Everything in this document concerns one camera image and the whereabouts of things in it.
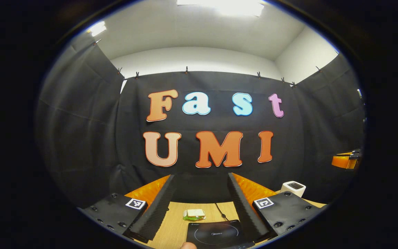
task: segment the table surface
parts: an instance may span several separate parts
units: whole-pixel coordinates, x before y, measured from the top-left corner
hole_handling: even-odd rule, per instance
[[[321,208],[325,204],[311,202],[312,205]],[[218,206],[223,214],[226,215],[228,220],[238,220],[239,216],[237,216],[236,208],[234,207],[233,202],[221,202],[218,203]],[[205,212],[206,219],[202,221],[197,221],[197,223],[204,222],[223,222],[226,221],[221,216],[218,208],[214,203],[180,203],[180,202],[170,202],[169,211],[165,213],[164,221],[161,224],[156,236],[152,241],[148,241],[148,243],[141,243],[147,245],[149,247],[153,247],[155,249],[179,249],[187,239],[187,229],[188,224],[191,221],[185,221],[182,219],[183,211],[187,209],[198,209],[201,208]],[[256,245],[264,243],[265,241],[261,241],[256,243]]]

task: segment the induction cooktop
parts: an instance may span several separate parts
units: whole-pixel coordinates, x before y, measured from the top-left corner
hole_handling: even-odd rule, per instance
[[[187,242],[198,249],[246,249],[254,246],[245,239],[239,220],[188,224]]]

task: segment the white box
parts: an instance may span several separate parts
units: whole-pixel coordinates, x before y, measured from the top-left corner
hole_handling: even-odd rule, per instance
[[[305,189],[306,189],[305,185],[298,183],[296,181],[290,181],[282,184],[281,193],[289,191],[297,195],[298,197],[302,197]]]

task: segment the white ceiling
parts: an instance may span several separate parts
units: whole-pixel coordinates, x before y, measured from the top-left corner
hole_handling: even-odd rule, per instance
[[[107,30],[95,38],[110,60],[150,49],[213,47],[274,61],[305,24],[264,5],[260,17],[223,16],[177,0],[142,0],[104,19]]]

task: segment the light blue letter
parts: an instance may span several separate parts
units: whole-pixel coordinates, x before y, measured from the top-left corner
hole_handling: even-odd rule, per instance
[[[211,111],[211,108],[208,107],[208,96],[205,93],[189,93],[185,96],[185,100],[187,102],[182,106],[182,111],[185,114],[194,115],[199,113],[199,115],[207,115]]]
[[[236,105],[233,107],[233,111],[236,115],[248,116],[253,112],[253,106],[251,106],[251,96],[247,93],[235,93],[233,95],[233,103]]]

